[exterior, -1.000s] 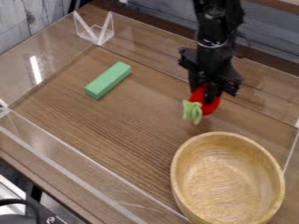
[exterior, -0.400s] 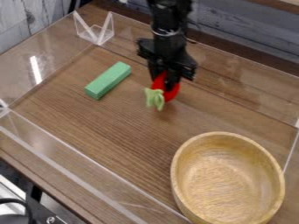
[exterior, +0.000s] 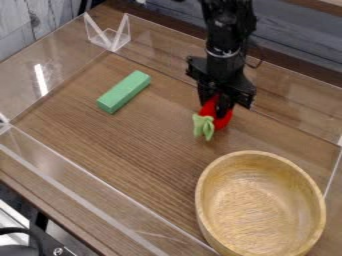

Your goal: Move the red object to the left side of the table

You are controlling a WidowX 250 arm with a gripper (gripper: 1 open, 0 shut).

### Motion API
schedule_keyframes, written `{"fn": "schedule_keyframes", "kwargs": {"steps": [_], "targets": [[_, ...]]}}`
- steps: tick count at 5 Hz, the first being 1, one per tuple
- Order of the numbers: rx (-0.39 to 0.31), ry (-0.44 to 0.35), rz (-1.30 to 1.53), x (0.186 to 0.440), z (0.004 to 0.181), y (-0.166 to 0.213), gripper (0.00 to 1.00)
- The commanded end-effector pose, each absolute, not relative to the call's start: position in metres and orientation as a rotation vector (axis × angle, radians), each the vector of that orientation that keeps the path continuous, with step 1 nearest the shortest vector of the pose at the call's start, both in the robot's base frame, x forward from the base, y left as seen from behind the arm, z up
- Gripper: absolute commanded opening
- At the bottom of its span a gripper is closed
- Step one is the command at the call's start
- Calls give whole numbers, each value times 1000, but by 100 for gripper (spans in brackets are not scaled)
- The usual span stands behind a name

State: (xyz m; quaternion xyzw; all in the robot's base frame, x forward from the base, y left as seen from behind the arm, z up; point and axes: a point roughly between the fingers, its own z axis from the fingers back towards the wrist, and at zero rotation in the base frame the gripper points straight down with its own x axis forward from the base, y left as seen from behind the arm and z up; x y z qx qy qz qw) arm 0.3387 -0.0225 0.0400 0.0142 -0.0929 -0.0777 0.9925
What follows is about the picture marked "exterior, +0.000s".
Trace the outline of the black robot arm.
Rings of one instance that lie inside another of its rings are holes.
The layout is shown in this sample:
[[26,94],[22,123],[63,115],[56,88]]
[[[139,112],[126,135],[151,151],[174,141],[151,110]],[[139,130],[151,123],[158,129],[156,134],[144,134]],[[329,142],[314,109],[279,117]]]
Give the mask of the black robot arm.
[[257,87],[245,75],[249,38],[257,30],[253,0],[199,0],[207,29],[206,56],[187,57],[186,74],[197,81],[201,104],[215,97],[223,118],[237,104],[250,108]]

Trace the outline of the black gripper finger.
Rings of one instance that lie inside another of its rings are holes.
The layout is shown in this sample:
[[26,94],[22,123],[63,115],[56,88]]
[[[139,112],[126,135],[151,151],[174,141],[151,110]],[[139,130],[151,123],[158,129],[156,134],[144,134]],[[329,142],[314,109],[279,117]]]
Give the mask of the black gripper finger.
[[199,95],[201,105],[205,105],[210,100],[213,101],[218,100],[217,89],[207,85],[198,86],[198,95]]
[[217,117],[219,119],[226,116],[227,112],[234,108],[234,105],[234,98],[227,94],[221,94],[215,105]]

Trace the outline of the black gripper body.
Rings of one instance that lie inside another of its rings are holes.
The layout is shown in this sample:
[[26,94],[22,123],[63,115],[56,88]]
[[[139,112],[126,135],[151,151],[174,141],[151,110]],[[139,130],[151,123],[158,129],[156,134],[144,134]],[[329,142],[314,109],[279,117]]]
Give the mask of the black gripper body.
[[227,94],[234,98],[235,105],[251,108],[257,87],[245,75],[245,64],[241,61],[189,56],[187,64],[186,75],[197,81],[198,86],[215,88],[218,96]]

